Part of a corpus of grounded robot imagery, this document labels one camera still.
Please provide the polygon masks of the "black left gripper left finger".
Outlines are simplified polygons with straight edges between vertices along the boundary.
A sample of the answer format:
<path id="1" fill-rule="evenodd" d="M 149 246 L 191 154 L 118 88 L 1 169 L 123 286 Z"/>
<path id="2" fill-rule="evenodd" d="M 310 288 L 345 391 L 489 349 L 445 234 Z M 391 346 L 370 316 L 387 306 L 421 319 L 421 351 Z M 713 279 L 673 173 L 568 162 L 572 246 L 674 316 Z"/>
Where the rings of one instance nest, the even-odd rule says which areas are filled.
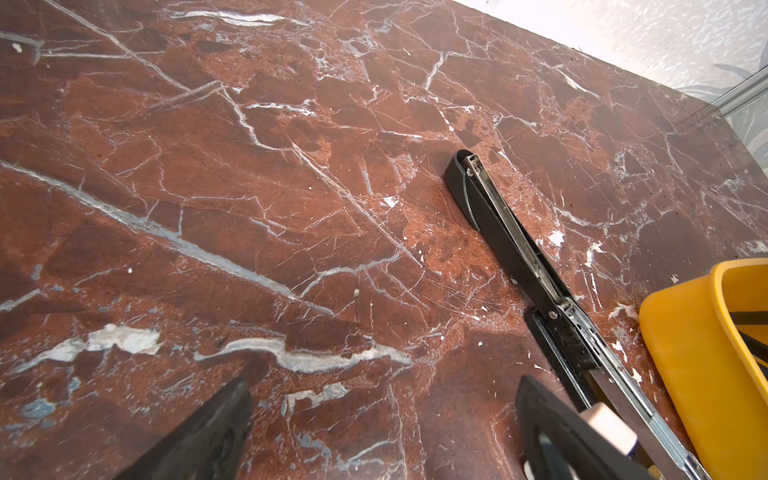
<path id="1" fill-rule="evenodd" d="M 119 479 L 233 479 L 250 433 L 252 397 L 239 377 L 117 475 Z"/>

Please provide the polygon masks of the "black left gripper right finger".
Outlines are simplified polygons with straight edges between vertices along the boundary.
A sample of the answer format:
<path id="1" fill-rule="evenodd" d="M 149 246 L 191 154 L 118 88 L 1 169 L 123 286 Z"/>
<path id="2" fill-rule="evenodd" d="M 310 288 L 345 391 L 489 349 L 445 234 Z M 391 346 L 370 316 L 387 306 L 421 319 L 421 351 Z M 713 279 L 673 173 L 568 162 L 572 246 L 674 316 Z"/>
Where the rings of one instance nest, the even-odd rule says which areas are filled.
<path id="1" fill-rule="evenodd" d="M 520 381 L 516 412 L 535 480 L 650 477 L 531 375 Z"/>

